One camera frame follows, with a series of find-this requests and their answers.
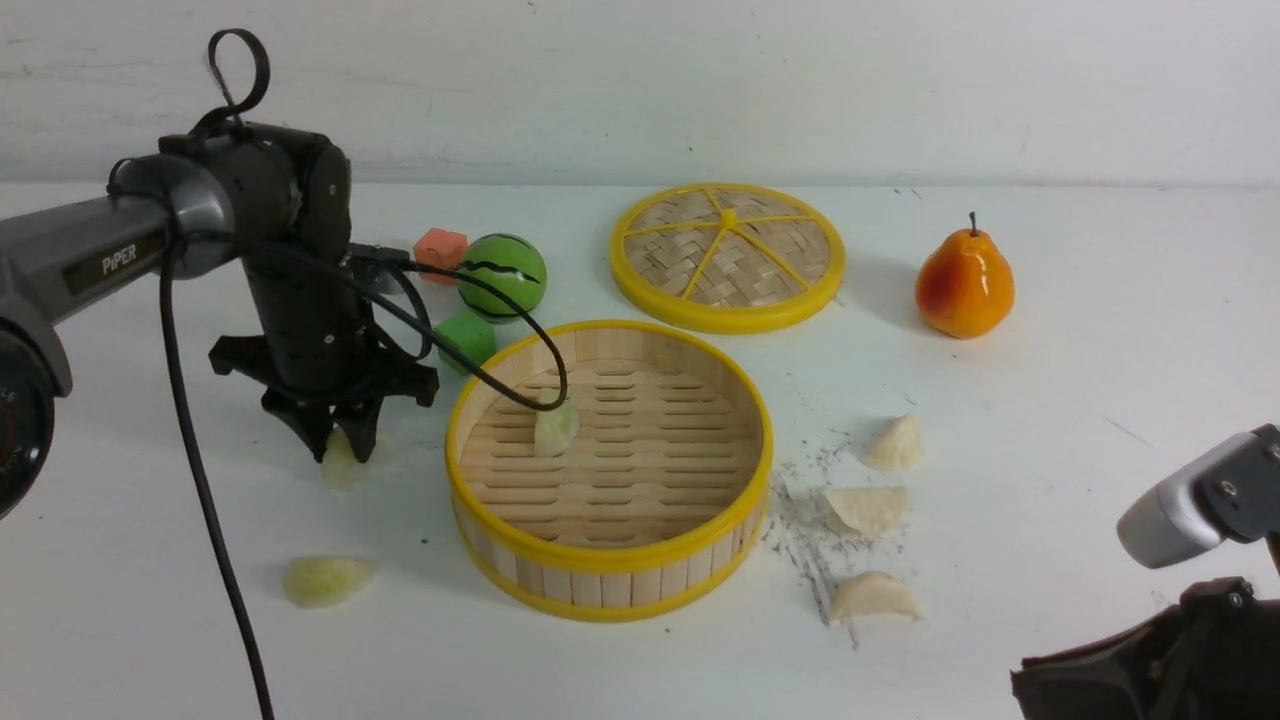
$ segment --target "white wall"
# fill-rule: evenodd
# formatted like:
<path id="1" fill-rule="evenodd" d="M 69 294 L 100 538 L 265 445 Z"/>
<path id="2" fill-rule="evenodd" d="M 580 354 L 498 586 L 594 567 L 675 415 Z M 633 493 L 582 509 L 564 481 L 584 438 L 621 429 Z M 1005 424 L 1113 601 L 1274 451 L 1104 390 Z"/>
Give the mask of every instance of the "white wall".
<path id="1" fill-rule="evenodd" d="M 0 0 L 0 179 L 186 129 L 230 24 L 360 179 L 1280 182 L 1275 0 Z"/>

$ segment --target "green striped ball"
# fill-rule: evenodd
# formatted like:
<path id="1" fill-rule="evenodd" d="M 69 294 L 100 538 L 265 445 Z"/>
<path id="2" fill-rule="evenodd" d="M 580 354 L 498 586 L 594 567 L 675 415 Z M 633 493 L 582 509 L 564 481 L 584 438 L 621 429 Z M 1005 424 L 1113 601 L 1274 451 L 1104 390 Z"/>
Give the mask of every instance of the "green striped ball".
<path id="1" fill-rule="evenodd" d="M 526 313 L 538 307 L 547 292 L 543 255 L 529 241 L 513 234 L 495 233 L 476 240 L 467 247 L 457 272 L 489 283 Z M 458 282 L 458 292 L 467 307 L 490 323 L 509 323 L 520 316 L 492 292 L 466 281 Z"/>

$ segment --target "black gripper base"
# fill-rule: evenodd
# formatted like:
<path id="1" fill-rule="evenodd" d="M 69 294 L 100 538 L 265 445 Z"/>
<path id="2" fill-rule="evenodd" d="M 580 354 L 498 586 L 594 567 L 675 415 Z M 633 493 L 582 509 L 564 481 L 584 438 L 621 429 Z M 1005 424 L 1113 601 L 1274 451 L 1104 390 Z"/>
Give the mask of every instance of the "black gripper base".
<path id="1" fill-rule="evenodd" d="M 262 410 L 288 425 L 316 462 L 324 460 L 334 424 L 347 436 L 356 460 L 367 462 L 378 441 L 383 400 L 406 396 L 430 407 L 440 389 L 435 368 L 381 347 L 372 350 L 364 377 L 329 393 L 298 392 L 285 386 L 262 336 L 219 338 L 209 360 L 219 375 L 238 372 L 266 386 Z"/>

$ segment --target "orange cube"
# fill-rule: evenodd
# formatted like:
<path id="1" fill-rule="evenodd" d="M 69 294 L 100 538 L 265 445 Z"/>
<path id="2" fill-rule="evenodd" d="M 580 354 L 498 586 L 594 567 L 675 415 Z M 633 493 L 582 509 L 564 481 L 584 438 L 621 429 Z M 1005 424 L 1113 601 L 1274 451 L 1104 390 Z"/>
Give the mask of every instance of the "orange cube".
<path id="1" fill-rule="evenodd" d="M 413 260 L 425 265 L 435 265 L 445 270 L 453 270 L 462 261 L 462 255 L 467 251 L 467 236 L 431 228 L 426 231 L 422 240 L 413 243 Z M 458 281 L 435 273 L 420 273 L 424 281 L 436 284 L 457 284 Z"/>

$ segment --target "yellow rim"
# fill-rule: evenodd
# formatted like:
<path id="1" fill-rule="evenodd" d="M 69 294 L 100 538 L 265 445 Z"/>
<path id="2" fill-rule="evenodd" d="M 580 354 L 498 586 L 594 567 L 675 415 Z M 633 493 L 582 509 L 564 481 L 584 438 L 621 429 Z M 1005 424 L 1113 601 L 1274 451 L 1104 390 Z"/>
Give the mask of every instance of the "yellow rim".
<path id="1" fill-rule="evenodd" d="M 724 537 L 726 533 L 733 532 L 735 527 L 751 515 L 755 507 L 760 505 L 760 500 L 765 496 L 769 487 L 769 469 L 773 466 L 773 425 L 769 421 L 769 413 L 764 406 L 764 398 L 760 397 L 760 392 L 755 388 L 751 378 L 742 372 L 742 368 L 740 368 L 737 363 L 733 363 L 718 348 L 687 333 L 653 323 L 637 323 L 631 320 L 591 320 L 586 323 L 561 325 L 547 332 L 552 337 L 556 337 L 595 328 L 625 328 L 658 333 L 694 345 L 723 363 L 724 366 L 728 368 L 730 372 L 732 372 L 733 375 L 751 393 L 751 401 L 755 402 L 756 410 L 760 413 L 760 461 L 756 465 L 751 479 L 748 482 L 746 488 L 742 489 L 742 493 L 739 495 L 728 507 L 721 511 L 719 515 L 712 518 L 708 523 L 699 525 L 682 536 L 676 536 L 671 539 L 643 547 L 609 550 L 568 547 L 536 538 L 529 533 L 512 528 L 476 498 L 475 493 L 471 492 L 471 488 L 467 487 L 467 483 L 462 477 L 462 468 L 456 460 L 456 456 L 461 455 L 461 448 L 457 447 L 454 430 L 457 429 L 458 416 L 462 414 L 462 407 L 466 406 L 471 393 L 476 389 L 476 387 L 479 387 L 480 380 L 477 378 L 471 378 L 471 380 L 467 382 L 466 387 L 462 388 L 462 393 L 458 396 L 457 404 L 453 406 L 453 414 L 449 418 L 448 434 L 444 441 L 444 465 L 449 475 L 449 486 L 453 488 L 453 493 L 462 501 L 462 505 L 467 509 L 467 511 L 471 512 L 471 516 L 476 519 L 476 523 L 483 529 L 488 530 L 489 534 L 493 536 L 494 541 L 499 542 L 503 547 L 512 551 L 517 556 L 524 556 L 525 559 L 536 561 L 541 565 L 550 565 L 553 568 L 573 573 L 640 573 L 653 568 L 660 568 L 669 562 L 701 552 L 714 544 L 716 541 Z M 485 363 L 484 369 L 492 372 L 493 368 L 497 368 L 512 355 L 536 342 L 541 342 L 541 340 L 539 340 L 538 336 L 531 336 L 512 345 L 511 347 L 507 347 Z"/>
<path id="2" fill-rule="evenodd" d="M 730 560 L 727 565 L 713 573 L 712 577 L 707 578 L 701 583 L 698 583 L 678 594 L 636 607 L 581 607 L 561 602 L 558 600 L 536 596 L 490 568 L 489 564 L 480 557 L 480 553 L 476 552 L 476 548 L 471 546 L 471 541 L 467 539 L 467 534 L 462 532 L 462 523 L 458 520 L 457 514 L 453 515 L 453 521 L 458 524 L 458 534 L 462 536 L 462 546 L 467 548 L 467 555 L 471 556 L 471 561 L 475 562 L 476 568 L 479 568 L 480 571 L 484 573 L 490 582 L 493 582 L 493 584 L 498 585 L 498 589 L 502 592 L 509 594 L 520 602 L 524 602 L 534 610 L 540 610 L 548 615 L 558 615 L 561 618 L 568 618 L 570 620 L 582 620 L 586 623 L 625 623 L 627 620 L 655 618 L 664 612 L 671 612 L 672 610 L 684 607 L 712 592 L 717 588 L 717 585 L 728 579 L 728 577 L 733 574 L 733 570 L 737 570 L 737 566 L 746 560 L 746 555 L 751 551 L 751 547 L 755 546 L 755 538 L 760 534 L 760 528 L 764 527 L 763 518 L 764 512 L 768 511 L 767 506 L 768 503 L 765 503 L 765 507 L 762 509 L 762 520 L 756 523 L 755 529 L 751 530 L 751 537 L 742 543 L 742 551 L 739 552 L 736 557 Z"/>
<path id="3" fill-rule="evenodd" d="M 699 190 L 707 193 L 712 208 L 714 208 L 718 213 L 723 211 L 723 209 L 719 202 L 717 202 L 716 196 L 712 192 L 713 190 L 737 190 L 764 195 L 799 208 L 801 211 L 800 215 L 751 218 L 741 220 L 741 224 L 792 219 L 813 220 L 818 223 L 818 227 L 820 227 L 823 233 L 827 236 L 827 243 L 831 246 L 831 261 L 827 265 L 827 272 L 823 273 L 818 282 L 806 283 L 786 261 L 782 260 L 782 258 L 778 258 L 758 237 L 754 237 L 750 232 L 737 227 L 737 223 L 733 223 L 733 225 L 724 225 L 722 222 L 690 222 L 644 228 L 639 231 L 628 229 L 636 217 L 650 206 L 669 197 L 675 197 L 676 195 L 696 192 Z M 710 307 L 687 299 L 689 292 L 701 277 L 707 259 L 712 255 L 710 251 L 703 256 L 703 263 L 699 264 L 689 282 L 689 286 L 680 296 L 668 295 L 649 284 L 649 281 L 637 273 L 627 260 L 625 245 L 626 238 L 630 236 L 662 229 L 699 227 L 722 227 L 722 232 L 716 237 L 716 242 L 713 245 L 718 245 L 728 232 L 741 237 L 756 250 L 762 251 L 767 258 L 773 260 L 780 268 L 782 268 L 783 272 L 796 279 L 801 286 L 805 286 L 805 292 L 776 305 L 765 305 L 760 307 Z M 822 213 L 814 210 L 805 202 L 786 195 L 785 192 L 778 192 L 767 187 L 756 187 L 754 184 L 699 183 L 664 190 L 641 200 L 634 208 L 627 210 L 627 213 L 618 220 L 617 225 L 613 227 L 613 234 L 609 238 L 609 265 L 613 269 L 613 281 L 618 284 L 618 290 L 622 291 L 622 295 L 634 302 L 636 307 L 640 307 L 654 318 L 698 332 L 744 334 L 776 331 L 778 328 L 794 325 L 826 307 L 840 290 L 840 283 L 845 274 L 845 245 L 840 240 L 840 233 L 836 232 L 836 228 L 822 215 Z"/>

